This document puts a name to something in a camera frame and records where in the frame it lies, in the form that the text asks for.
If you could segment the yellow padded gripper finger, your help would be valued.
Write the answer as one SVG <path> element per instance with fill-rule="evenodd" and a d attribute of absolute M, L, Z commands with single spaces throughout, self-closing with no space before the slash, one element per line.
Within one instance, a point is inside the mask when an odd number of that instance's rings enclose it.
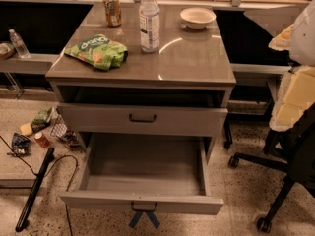
<path fill-rule="evenodd" d="M 290 50 L 292 25 L 284 29 L 280 34 L 275 36 L 269 43 L 268 47 L 276 51 Z"/>
<path fill-rule="evenodd" d="M 315 67 L 298 66 L 286 72 L 280 83 L 269 127 L 287 131 L 315 102 Z"/>

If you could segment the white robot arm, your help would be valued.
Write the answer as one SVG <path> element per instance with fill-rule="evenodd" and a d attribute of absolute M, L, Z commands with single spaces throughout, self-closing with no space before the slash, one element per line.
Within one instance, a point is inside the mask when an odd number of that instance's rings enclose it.
<path fill-rule="evenodd" d="M 270 41 L 269 47 L 288 50 L 289 58 L 298 63 L 282 77 L 269 123 L 272 130 L 283 132 L 315 103 L 315 0 Z"/>

